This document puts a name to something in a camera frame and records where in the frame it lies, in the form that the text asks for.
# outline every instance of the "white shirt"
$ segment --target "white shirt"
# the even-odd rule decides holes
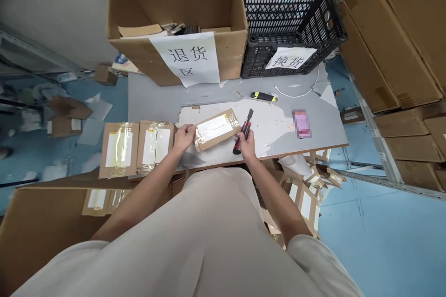
[[[182,192],[115,241],[64,250],[13,296],[360,296],[320,241],[284,251],[240,168],[192,175]]]

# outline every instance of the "white cable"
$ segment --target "white cable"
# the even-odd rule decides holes
[[[317,83],[317,79],[319,79],[319,65],[317,66],[317,77],[316,77],[316,81],[315,81],[315,83],[312,84],[312,85],[310,86],[310,89],[308,90],[308,92],[306,92],[305,94],[302,94],[302,95],[298,95],[298,96],[296,96],[296,97],[302,97],[302,96],[307,95],[309,92],[311,92],[311,90],[313,89],[313,87],[314,87],[315,84]],[[276,88],[277,91],[278,91],[279,93],[281,93],[282,95],[284,95],[284,96],[286,96],[286,97],[292,97],[292,96],[290,96],[290,95],[283,94],[283,93],[277,88],[277,86],[274,86],[274,88]]]

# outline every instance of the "forearm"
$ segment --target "forearm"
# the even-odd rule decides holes
[[[173,150],[133,189],[92,239],[112,241],[153,213],[181,158]]]
[[[311,235],[296,204],[265,166],[257,158],[246,161],[246,164],[269,214],[283,234],[285,244],[288,245],[291,238],[298,234]]]

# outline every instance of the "white sleeve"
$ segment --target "white sleeve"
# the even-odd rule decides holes
[[[307,273],[324,296],[363,296],[338,258],[316,238],[307,235],[294,236],[288,244],[287,253]]]
[[[62,295],[108,244],[107,241],[93,240],[68,247],[27,280],[11,297]]]

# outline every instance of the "person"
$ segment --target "person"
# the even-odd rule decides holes
[[[89,241],[69,247],[13,296],[360,296],[336,256],[310,232],[295,203],[240,136],[251,175],[214,168],[190,176],[156,210],[193,125]],[[283,233],[271,237],[252,179]]]

